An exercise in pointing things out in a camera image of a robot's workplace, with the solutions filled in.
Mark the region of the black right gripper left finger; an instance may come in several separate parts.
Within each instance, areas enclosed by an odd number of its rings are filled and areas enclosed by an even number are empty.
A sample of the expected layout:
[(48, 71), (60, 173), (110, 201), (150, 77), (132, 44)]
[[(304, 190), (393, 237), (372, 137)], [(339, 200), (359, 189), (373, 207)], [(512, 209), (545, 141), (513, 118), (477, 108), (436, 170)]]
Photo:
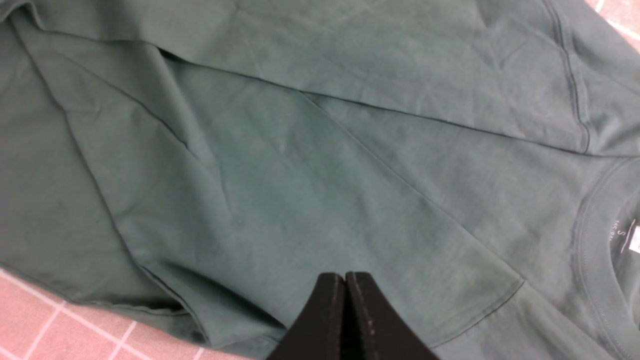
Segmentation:
[(345, 297), (343, 278), (321, 273), (299, 316), (268, 359), (339, 360)]

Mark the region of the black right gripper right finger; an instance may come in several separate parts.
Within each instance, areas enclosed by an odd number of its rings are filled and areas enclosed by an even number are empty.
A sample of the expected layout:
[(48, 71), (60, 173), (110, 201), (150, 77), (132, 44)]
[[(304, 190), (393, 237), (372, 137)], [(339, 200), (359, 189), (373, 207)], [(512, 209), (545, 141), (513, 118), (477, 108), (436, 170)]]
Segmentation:
[(345, 276), (346, 360), (437, 360), (367, 272)]

